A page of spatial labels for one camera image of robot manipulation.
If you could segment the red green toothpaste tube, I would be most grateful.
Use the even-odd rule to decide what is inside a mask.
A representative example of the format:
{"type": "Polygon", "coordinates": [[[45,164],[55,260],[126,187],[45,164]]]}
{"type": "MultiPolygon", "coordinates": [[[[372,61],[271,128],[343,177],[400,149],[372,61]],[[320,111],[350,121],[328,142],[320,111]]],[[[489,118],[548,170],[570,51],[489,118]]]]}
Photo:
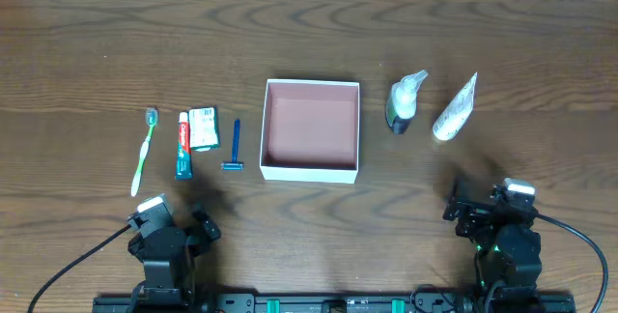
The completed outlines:
{"type": "Polygon", "coordinates": [[[179,114],[178,149],[175,174],[175,179],[177,181],[190,180],[192,178],[189,130],[188,113],[181,112],[179,114]]]}

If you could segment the blue disposable razor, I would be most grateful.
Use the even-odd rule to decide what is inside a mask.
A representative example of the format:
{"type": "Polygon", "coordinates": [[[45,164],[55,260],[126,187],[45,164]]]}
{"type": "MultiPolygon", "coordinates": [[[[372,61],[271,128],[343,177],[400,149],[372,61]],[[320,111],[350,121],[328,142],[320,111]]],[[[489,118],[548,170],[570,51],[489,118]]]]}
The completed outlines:
{"type": "Polygon", "coordinates": [[[221,163],[222,170],[241,171],[243,169],[243,163],[239,161],[239,136],[240,119],[235,119],[231,160],[221,163]]]}

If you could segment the white green sachet packet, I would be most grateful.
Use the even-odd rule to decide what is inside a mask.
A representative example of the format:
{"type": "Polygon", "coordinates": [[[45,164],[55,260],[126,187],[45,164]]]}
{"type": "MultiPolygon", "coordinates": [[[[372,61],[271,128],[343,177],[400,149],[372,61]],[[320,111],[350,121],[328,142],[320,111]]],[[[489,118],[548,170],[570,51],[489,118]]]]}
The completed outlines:
{"type": "Polygon", "coordinates": [[[209,151],[220,146],[218,115],[214,106],[193,108],[188,111],[190,126],[190,149],[196,152],[209,151]]]}

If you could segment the white squeeze tube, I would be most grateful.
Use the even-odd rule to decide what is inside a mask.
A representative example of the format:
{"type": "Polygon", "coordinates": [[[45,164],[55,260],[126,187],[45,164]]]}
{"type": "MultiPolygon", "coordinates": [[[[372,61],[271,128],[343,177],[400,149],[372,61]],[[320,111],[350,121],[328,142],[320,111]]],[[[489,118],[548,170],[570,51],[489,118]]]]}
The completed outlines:
{"type": "Polygon", "coordinates": [[[474,107],[478,73],[474,73],[436,119],[432,131],[437,140],[449,141],[462,129],[474,107]]]}

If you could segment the green white toothbrush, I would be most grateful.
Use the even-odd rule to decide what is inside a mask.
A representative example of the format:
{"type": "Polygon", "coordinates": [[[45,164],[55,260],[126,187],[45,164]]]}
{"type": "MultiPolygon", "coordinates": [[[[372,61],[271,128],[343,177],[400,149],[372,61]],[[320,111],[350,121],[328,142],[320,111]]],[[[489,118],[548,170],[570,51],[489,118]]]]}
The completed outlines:
{"type": "Polygon", "coordinates": [[[158,123],[158,110],[155,107],[149,107],[146,109],[146,124],[149,127],[148,133],[141,145],[138,164],[131,182],[130,188],[130,196],[135,197],[139,191],[139,186],[141,184],[141,177],[143,172],[144,163],[146,161],[149,149],[150,142],[152,140],[154,129],[158,123]]]}

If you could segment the clear pump bottle dark liquid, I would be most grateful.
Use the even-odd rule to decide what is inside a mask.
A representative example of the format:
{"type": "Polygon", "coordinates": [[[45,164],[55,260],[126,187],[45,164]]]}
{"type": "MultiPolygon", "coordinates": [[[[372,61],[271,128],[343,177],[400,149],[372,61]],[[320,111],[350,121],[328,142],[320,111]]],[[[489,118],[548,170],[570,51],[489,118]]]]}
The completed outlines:
{"type": "Polygon", "coordinates": [[[403,134],[415,116],[417,93],[424,79],[425,70],[404,76],[392,85],[385,105],[385,119],[394,134],[403,134]]]}

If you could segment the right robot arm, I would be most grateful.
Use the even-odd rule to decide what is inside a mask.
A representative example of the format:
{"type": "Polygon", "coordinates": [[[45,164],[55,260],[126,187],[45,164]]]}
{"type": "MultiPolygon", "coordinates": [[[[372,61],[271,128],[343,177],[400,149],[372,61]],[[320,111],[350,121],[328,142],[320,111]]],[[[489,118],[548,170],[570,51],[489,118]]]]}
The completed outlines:
{"type": "Polygon", "coordinates": [[[536,289],[542,271],[541,237],[533,231],[536,209],[530,195],[495,196],[490,203],[452,196],[443,218],[455,221],[456,235],[476,246],[477,292],[509,297],[536,289]]]}

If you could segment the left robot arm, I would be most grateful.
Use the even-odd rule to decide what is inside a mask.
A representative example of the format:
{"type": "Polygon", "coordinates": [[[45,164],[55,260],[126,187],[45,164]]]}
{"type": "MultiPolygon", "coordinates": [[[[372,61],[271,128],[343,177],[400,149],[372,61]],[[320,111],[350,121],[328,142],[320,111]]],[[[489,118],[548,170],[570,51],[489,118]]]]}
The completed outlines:
{"type": "Polygon", "coordinates": [[[128,219],[137,231],[127,250],[144,267],[145,280],[131,295],[130,311],[139,308],[187,309],[197,304],[195,258],[208,252],[221,237],[218,226],[199,206],[196,222],[177,226],[165,207],[136,212],[128,219]]]}

